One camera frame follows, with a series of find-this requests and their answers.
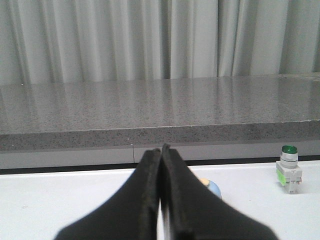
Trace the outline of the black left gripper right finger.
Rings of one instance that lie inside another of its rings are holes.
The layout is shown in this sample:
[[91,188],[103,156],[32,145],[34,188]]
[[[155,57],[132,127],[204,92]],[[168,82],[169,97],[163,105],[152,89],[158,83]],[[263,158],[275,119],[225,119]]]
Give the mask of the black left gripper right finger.
[[275,240],[266,225],[237,211],[191,172],[178,151],[161,151],[161,210],[169,240]]

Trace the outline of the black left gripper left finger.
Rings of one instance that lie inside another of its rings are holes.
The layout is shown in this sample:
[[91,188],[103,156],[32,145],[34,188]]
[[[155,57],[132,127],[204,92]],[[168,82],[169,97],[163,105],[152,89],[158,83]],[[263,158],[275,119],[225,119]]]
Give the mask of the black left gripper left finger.
[[144,152],[132,175],[100,207],[60,230],[57,240],[155,240],[161,151]]

